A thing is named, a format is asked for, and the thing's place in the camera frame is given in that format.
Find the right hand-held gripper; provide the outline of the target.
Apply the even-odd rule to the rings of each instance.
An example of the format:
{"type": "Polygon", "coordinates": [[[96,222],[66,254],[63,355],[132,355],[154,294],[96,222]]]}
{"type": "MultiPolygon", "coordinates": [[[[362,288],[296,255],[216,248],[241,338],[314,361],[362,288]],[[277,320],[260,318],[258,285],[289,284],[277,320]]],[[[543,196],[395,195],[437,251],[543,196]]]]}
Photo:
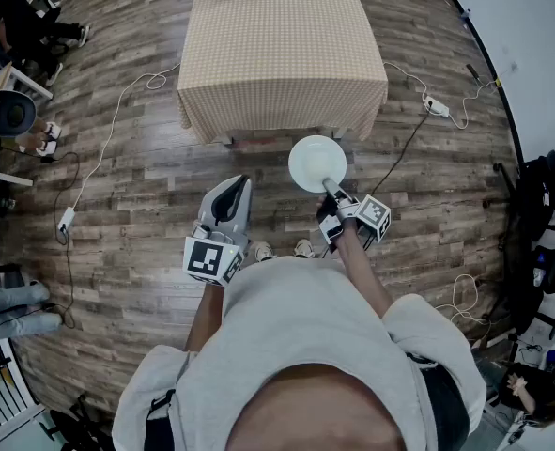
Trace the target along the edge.
{"type": "Polygon", "coordinates": [[[347,194],[340,185],[331,178],[322,181],[327,195],[337,202],[337,216],[340,220],[338,227],[320,226],[319,230],[330,248],[335,247],[336,239],[343,233],[344,222],[354,220],[357,230],[368,236],[364,245],[367,248],[371,243],[383,240],[391,225],[391,210],[367,194],[359,200],[347,194]]]}

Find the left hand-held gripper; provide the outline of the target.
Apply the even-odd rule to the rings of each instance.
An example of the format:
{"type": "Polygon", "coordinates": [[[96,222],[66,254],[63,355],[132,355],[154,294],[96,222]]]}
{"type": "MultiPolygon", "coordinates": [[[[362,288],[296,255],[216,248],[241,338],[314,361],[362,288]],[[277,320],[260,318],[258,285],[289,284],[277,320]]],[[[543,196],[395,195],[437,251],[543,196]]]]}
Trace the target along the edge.
{"type": "Polygon", "coordinates": [[[208,191],[193,234],[185,241],[183,271],[195,280],[226,287],[251,245],[247,233],[251,205],[252,181],[246,175],[226,179],[208,191]]]}

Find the person's right hand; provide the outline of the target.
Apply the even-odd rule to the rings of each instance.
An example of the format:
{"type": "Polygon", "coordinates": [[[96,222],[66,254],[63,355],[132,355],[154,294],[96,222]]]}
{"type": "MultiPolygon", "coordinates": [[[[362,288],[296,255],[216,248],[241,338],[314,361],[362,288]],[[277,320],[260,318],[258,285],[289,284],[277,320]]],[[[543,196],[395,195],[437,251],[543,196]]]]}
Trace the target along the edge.
{"type": "Polygon", "coordinates": [[[338,227],[340,220],[337,216],[337,202],[328,194],[323,195],[317,204],[316,218],[319,226],[338,227]]]}

